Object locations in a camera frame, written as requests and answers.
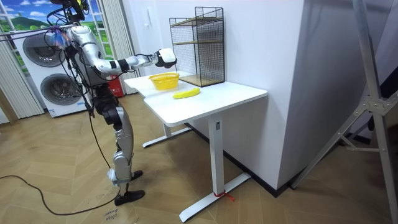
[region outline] humanoid robot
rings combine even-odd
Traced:
[[[69,25],[59,27],[57,32],[61,32],[66,37],[67,47],[64,46],[64,52],[69,67],[80,71],[83,84],[91,90],[91,105],[98,114],[104,117],[106,123],[112,124],[114,128],[116,152],[113,162],[115,168],[108,173],[113,184],[120,188],[114,203],[122,205],[138,200],[144,196],[143,190],[128,191],[130,181],[142,175],[141,170],[131,172],[134,145],[132,126],[126,111],[111,93],[106,77],[152,64],[170,68],[177,63],[177,59],[171,49],[161,49],[152,55],[137,55],[121,60],[103,59],[104,54],[98,47],[90,28],[79,24],[79,21],[85,19],[83,11],[88,6],[86,0],[51,0],[51,2],[61,4],[62,8],[51,12],[47,18],[59,11],[64,11],[67,15]],[[91,105],[86,102],[89,111]]]

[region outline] sky mural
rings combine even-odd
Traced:
[[[48,13],[60,8],[60,5],[52,4],[48,0],[1,0],[6,11],[12,17],[25,17],[47,23],[45,17]],[[96,1],[90,0],[94,12],[99,12]],[[50,22],[55,22],[57,18],[53,17]],[[91,15],[86,16],[85,21],[93,21]]]

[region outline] desk top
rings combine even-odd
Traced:
[[[178,88],[156,90],[148,77],[130,78],[125,82],[145,98],[145,104],[169,127],[178,126],[268,95],[266,90],[224,82],[200,88],[200,93],[196,96],[175,100],[174,93],[198,87],[179,80]]]

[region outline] yellow plastic basket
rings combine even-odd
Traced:
[[[157,90],[167,90],[177,87],[179,76],[178,73],[169,72],[151,75],[149,79],[152,80]]]

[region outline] red zip tie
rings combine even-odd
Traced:
[[[226,193],[225,190],[224,190],[223,193],[221,193],[221,194],[219,194],[219,195],[217,195],[217,194],[214,193],[214,192],[213,192],[213,194],[214,194],[215,197],[222,197],[222,196],[226,195],[232,202],[235,202],[235,198],[232,197],[229,193]]]

